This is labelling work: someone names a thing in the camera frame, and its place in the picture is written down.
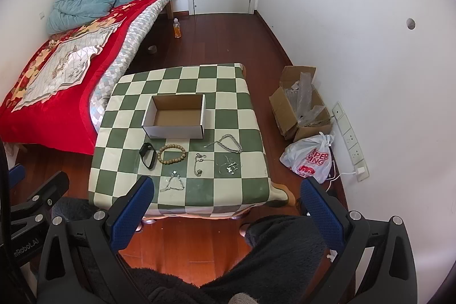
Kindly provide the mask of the black wristband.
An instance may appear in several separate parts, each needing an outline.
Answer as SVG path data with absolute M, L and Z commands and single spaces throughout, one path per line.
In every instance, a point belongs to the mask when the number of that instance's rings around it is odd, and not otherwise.
M 149 142 L 144 142 L 139 150 L 141 162 L 148 170 L 153 170 L 157 162 L 157 152 Z

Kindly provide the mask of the open cardboard jewelry box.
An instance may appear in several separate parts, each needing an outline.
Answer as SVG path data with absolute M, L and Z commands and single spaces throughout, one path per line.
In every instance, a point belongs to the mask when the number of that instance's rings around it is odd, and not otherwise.
M 152 96 L 141 127 L 150 139 L 201 140 L 205 132 L 204 94 Z

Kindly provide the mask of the black trousers leg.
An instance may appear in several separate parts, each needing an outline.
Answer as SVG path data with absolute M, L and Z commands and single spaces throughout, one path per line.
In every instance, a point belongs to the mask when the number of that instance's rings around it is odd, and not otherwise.
M 148 268 L 130 274 L 149 303 L 299 303 L 326 250 L 312 219 L 267 216 L 250 224 L 244 238 L 249 254 L 200 287 Z

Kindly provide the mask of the white red plastic bag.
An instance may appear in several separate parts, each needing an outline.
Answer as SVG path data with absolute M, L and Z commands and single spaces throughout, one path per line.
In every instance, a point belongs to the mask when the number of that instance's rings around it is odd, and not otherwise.
M 302 178 L 312 177 L 318 183 L 324 183 L 331 170 L 333 141 L 334 136 L 322 132 L 300 139 L 285 148 L 280 162 Z

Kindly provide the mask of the red floral bed quilt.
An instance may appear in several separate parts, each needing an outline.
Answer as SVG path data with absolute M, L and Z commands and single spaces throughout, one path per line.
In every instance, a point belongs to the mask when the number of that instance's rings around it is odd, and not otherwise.
M 170 0 L 134 0 L 46 41 L 1 104 L 1 141 L 92 155 L 107 102 Z

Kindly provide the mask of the brown cardboard box on floor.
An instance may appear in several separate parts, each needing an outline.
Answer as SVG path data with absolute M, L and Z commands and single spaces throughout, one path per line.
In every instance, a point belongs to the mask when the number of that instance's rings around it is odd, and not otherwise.
M 316 68 L 313 66 L 286 66 L 283 68 L 279 87 L 269 97 L 274 118 L 278 125 L 280 134 L 286 140 L 292 140 L 296 142 L 298 140 L 318 135 L 320 132 L 324 134 L 331 133 L 331 117 L 328 109 L 323 103 L 316 88 L 312 91 L 312 105 L 323 106 L 323 111 L 316 117 L 316 123 L 310 126 L 303 127 L 298 124 L 298 119 L 294 114 L 291 103 L 286 97 L 285 90 L 292 87 L 300 78 L 302 72 L 308 72 L 311 74 L 311 80 L 313 80 Z

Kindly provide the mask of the green checkered tablecloth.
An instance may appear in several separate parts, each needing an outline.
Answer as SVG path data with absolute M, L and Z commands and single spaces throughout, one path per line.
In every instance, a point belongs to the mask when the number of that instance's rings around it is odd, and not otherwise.
M 149 99 L 204 94 L 201 140 L 150 140 L 141 127 Z M 151 142 L 158 160 L 148 170 L 139 155 Z M 107 209 L 141 176 L 154 183 L 150 218 L 232 218 L 252 207 L 281 207 L 288 193 L 273 183 L 240 63 L 172 67 L 120 78 L 98 131 L 88 196 Z

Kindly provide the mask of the clear plastic packaging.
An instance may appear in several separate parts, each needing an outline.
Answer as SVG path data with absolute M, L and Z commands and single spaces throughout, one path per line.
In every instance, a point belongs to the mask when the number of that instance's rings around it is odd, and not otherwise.
M 300 127 L 314 126 L 318 122 L 318 115 L 325 107 L 312 103 L 313 86 L 311 74 L 309 72 L 301 72 L 300 80 L 284 91 L 296 116 L 298 125 Z

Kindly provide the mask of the small cup under bed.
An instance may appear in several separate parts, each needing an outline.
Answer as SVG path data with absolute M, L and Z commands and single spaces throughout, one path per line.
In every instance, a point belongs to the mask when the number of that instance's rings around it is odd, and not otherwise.
M 148 51 L 151 53 L 151 54 L 155 54 L 157 53 L 157 47 L 156 46 L 150 46 L 148 48 Z

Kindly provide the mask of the orange drink bottle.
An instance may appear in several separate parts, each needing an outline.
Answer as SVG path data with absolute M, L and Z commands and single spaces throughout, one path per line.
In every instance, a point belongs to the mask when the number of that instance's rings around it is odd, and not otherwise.
M 174 29 L 174 36 L 176 38 L 181 38 L 182 37 L 181 26 L 180 26 L 180 22 L 177 18 L 174 18 L 174 20 L 173 20 L 173 29 Z

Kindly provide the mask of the white wall power strip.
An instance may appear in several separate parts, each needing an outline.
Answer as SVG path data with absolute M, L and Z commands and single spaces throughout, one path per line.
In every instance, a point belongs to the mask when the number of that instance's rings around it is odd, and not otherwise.
M 353 175 L 356 176 L 358 182 L 364 181 L 369 177 L 369 170 L 362 148 L 355 136 L 353 127 L 349 122 L 349 118 L 347 117 L 340 102 L 335 103 L 331 112 L 342 135 L 345 147 L 349 153 L 350 161 L 354 167 Z

